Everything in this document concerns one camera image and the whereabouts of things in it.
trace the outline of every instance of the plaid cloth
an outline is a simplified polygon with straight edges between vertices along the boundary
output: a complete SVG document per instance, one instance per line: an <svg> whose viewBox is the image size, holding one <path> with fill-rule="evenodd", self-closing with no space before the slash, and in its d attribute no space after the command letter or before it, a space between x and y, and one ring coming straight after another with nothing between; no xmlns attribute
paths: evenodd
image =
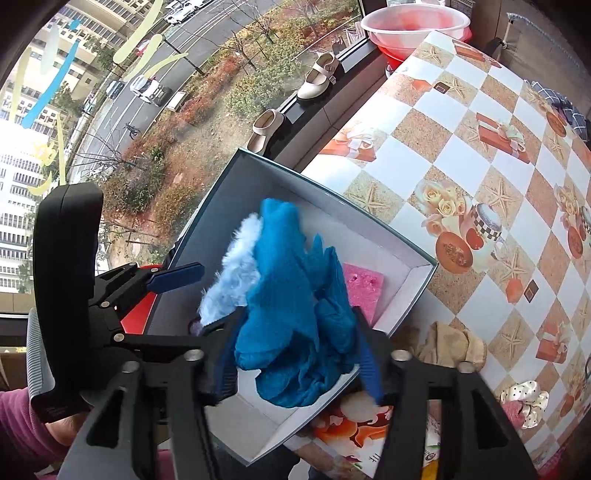
<svg viewBox="0 0 591 480"><path fill-rule="evenodd" d="M544 88L540 82L532 82L532 88L538 92L545 100L548 100L554 108L564 113L564 117L577 135L585 143L589 141L589 134L587 132L587 119L577 110L565 96L551 90Z"/></svg>

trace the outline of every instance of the shrub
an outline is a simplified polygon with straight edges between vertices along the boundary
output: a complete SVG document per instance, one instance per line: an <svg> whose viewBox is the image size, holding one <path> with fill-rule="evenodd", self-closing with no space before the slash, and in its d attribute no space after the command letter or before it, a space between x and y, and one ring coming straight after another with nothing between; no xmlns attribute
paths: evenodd
<svg viewBox="0 0 591 480"><path fill-rule="evenodd" d="M203 197L192 185L174 185L162 192L154 208L161 236L170 238L180 232L191 208Z"/></svg>
<svg viewBox="0 0 591 480"><path fill-rule="evenodd" d="M167 163L164 151L153 148L150 159L134 169L128 178L124 168L119 169L100 186L103 190L103 212L110 219L145 211L154 196L160 191L166 177Z"/></svg>
<svg viewBox="0 0 591 480"><path fill-rule="evenodd" d="M155 147L150 152L150 164L145 171L129 182L127 206L130 213L141 213L148 208L154 196L160 191L166 177L164 151Z"/></svg>
<svg viewBox="0 0 591 480"><path fill-rule="evenodd" d="M102 182L103 190L103 215L107 219L116 219L127 213L127 196L129 184L123 170L117 171L107 180Z"/></svg>
<svg viewBox="0 0 591 480"><path fill-rule="evenodd" d="M195 94L183 105L179 115L187 123L196 126L212 113L215 97L232 81L240 69L236 57L226 56L196 87Z"/></svg>
<svg viewBox="0 0 591 480"><path fill-rule="evenodd" d="M303 36L291 30L265 51L267 64L241 78L226 96L228 107L246 119L254 119L270 106L277 106L289 93L288 80L300 75L297 62L292 61L304 47Z"/></svg>

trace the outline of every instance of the starfish print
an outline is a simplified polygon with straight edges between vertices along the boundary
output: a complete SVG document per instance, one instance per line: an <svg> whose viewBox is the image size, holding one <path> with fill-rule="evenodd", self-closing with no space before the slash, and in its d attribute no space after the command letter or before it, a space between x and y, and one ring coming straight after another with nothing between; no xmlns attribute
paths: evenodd
<svg viewBox="0 0 591 480"><path fill-rule="evenodd" d="M587 273L589 271L589 263L591 262L591 258L589 258L587 256L583 256L581 258L581 262L582 262L582 266L583 266L583 272Z"/></svg>
<svg viewBox="0 0 591 480"><path fill-rule="evenodd" d="M357 195L349 195L353 200L357 201L360 203L360 207L365 210L366 212L371 213L372 215L376 215L376 211L378 209L385 209L385 208L390 208L391 205L387 204L387 203L379 203L375 200L375 193L376 193L376 188L378 186L376 185L376 183L373 181L371 183L371 187L369 188L367 195L365 197L360 197Z"/></svg>
<svg viewBox="0 0 591 480"><path fill-rule="evenodd" d="M589 299L584 301L578 313L579 317L581 318L581 334L584 334L586 326L589 324Z"/></svg>
<svg viewBox="0 0 591 480"><path fill-rule="evenodd" d="M556 133L552 133L552 135L548 136L548 142L550 146L548 149L556 156L560 157L561 160L564 160L564 155L562 152L562 146L558 143L558 135Z"/></svg>
<svg viewBox="0 0 591 480"><path fill-rule="evenodd" d="M463 87L460 82L457 81L457 78L453 77L452 78L452 84L449 85L449 90L447 91L449 92L456 92L460 97L462 97L463 100L466 100L466 95L465 92L467 91L467 88Z"/></svg>
<svg viewBox="0 0 591 480"><path fill-rule="evenodd" d="M499 278L499 283L503 283L505 280L512 278L519 278L519 275L527 273L527 270L519 266L519 249L515 248L512 255L507 255L501 260L502 265L505 267L505 271Z"/></svg>
<svg viewBox="0 0 591 480"><path fill-rule="evenodd" d="M429 50L423 50L422 57L423 60L432 59L435 60L439 65L441 65L441 54L437 53L437 50L435 50L435 47L433 45L429 47Z"/></svg>
<svg viewBox="0 0 591 480"><path fill-rule="evenodd" d="M473 125L470 125L470 124L464 124L464 128L470 134L470 136L465 140L466 143L479 142L482 145L482 147L484 148L484 150L486 152L488 152L488 144L485 144L482 140L480 140L480 134L478 133L478 128L474 127Z"/></svg>
<svg viewBox="0 0 591 480"><path fill-rule="evenodd" d="M521 325L519 322L516 322L515 328L510 334L505 332L501 332L501 336L507 340L508 347L509 347L509 360L513 360L513 356L515 355L515 348L517 345L522 345L524 343L523 338L519 335L519 327Z"/></svg>
<svg viewBox="0 0 591 480"><path fill-rule="evenodd" d="M490 200L488 202L488 204L491 207L495 206L495 205L498 205L499 207L501 207L501 210L503 211L503 215L505 216L505 218L507 218L508 204L515 202L515 199L505 191L505 182L503 181L503 179L499 179L499 183L496 186L496 188L489 187L488 185L484 185L484 188L490 194L492 194L492 200Z"/></svg>

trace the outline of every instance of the white car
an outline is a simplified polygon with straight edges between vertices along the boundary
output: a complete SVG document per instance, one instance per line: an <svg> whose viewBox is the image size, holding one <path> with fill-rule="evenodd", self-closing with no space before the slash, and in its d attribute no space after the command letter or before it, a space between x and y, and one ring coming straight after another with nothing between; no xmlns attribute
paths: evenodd
<svg viewBox="0 0 591 480"><path fill-rule="evenodd" d="M197 11L197 7L191 2L185 2L181 8L177 8L170 15L164 17L164 19L171 25L179 25L188 18L192 17Z"/></svg>
<svg viewBox="0 0 591 480"><path fill-rule="evenodd" d="M213 0L187 0L187 2L185 2L185 5L191 4L196 6L197 8L203 8L205 7L205 5L210 4L211 2L213 2Z"/></svg>
<svg viewBox="0 0 591 480"><path fill-rule="evenodd" d="M168 4L166 7L165 7L165 9L166 9L166 10L174 10L174 9L176 9L176 8L180 7L182 4L183 4L183 3L182 3L182 2L180 2L179 0L173 0L172 2L170 2L170 3L169 3L169 4Z"/></svg>

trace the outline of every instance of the cardboard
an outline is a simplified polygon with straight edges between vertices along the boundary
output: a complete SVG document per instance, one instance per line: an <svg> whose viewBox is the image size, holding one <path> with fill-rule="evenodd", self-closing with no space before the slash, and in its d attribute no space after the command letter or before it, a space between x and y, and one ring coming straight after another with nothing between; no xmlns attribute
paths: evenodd
<svg viewBox="0 0 591 480"><path fill-rule="evenodd" d="M315 234L334 246L341 262L384 275L374 328L391 335L431 279L437 262L419 247L345 198L270 160L238 150L183 232L171 266L199 261L206 269L196 284L158 296L146 332L186 335L202 296L242 219L273 197L293 202L308 242ZM356 367L313 405L282 408L256 391L258 371L239 371L238 393L206 408L212 435L246 465L272 451L300 430L353 380Z"/></svg>
<svg viewBox="0 0 591 480"><path fill-rule="evenodd" d="M0 347L0 391L27 386L27 354Z"/></svg>

